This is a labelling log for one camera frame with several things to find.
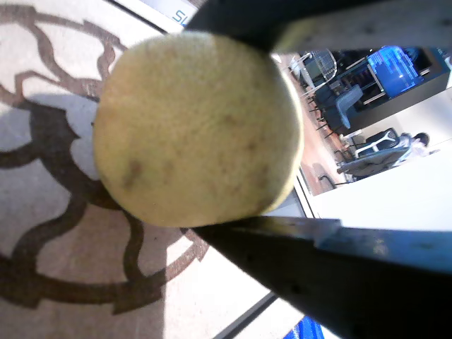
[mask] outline desk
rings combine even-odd
[[[330,88],[336,95],[339,95],[353,85],[359,85],[363,91],[363,105],[368,105],[386,95],[383,86],[365,58],[358,60],[349,66],[346,71],[337,75],[337,80],[330,85]]]

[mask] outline office chair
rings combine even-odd
[[[330,185],[336,189],[339,185],[351,184],[355,181],[370,177],[372,175],[385,172],[400,159],[410,148],[389,148],[369,154],[361,159],[352,162],[344,162],[338,169],[338,174],[352,175],[352,181],[335,183],[328,175],[319,177],[319,181],[326,179]]]
[[[332,128],[332,132],[329,133],[325,138],[328,138],[333,133],[335,133],[341,127],[345,127],[346,129],[350,128],[350,121],[348,119],[347,111],[351,108],[360,98],[362,97],[362,90],[359,85],[353,86],[350,90],[342,93],[336,98],[335,106],[340,117],[340,125]],[[322,129],[323,127],[329,125],[328,120],[326,120],[326,124],[317,128]]]
[[[374,134],[368,137],[364,147],[358,148],[355,151],[355,157],[359,158],[359,155],[370,154],[373,152],[378,152],[379,150],[386,150],[389,148],[396,147],[400,142],[396,131],[394,129],[387,129],[385,131]]]

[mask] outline blue chair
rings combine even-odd
[[[335,133],[338,129],[345,127],[346,129],[350,129],[350,120],[348,119],[350,108],[362,97],[362,90],[359,85],[354,85],[350,90],[339,95],[335,100],[335,107],[337,109],[336,114],[340,118],[339,126],[335,128],[331,128],[332,132],[329,133],[325,138],[328,138],[330,135]],[[326,124],[317,128],[317,130],[322,129],[325,126],[332,126],[328,123],[328,119],[326,119]]]

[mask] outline brown spot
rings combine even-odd
[[[231,188],[231,193],[233,194],[238,193],[240,191],[240,187],[241,187],[240,185],[233,186]]]
[[[172,161],[167,161],[165,163],[164,171],[165,171],[165,179],[163,180],[163,183],[165,185],[167,185],[170,183],[170,181],[174,175],[174,163]]]
[[[126,173],[126,175],[124,175],[123,180],[124,188],[127,191],[132,189],[133,185],[135,184],[137,178],[140,177],[141,173],[143,173],[141,163],[137,160],[131,160],[129,162],[129,170]]]
[[[261,170],[254,176],[258,187],[266,187],[268,185],[268,173],[270,168],[268,165],[262,166]]]
[[[246,145],[246,149],[249,150],[250,152],[256,151],[257,143],[255,143],[254,141],[250,142],[248,145]]]
[[[237,121],[237,119],[235,119],[233,116],[231,115],[226,115],[223,117],[222,122],[224,125],[228,125],[228,126],[236,126],[239,124],[239,122]]]

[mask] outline white wall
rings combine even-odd
[[[367,138],[391,127],[399,134],[428,133],[429,147],[443,148],[442,143],[452,141],[452,88],[362,129],[362,136]]]
[[[346,227],[452,230],[452,150],[320,194],[314,204]]]

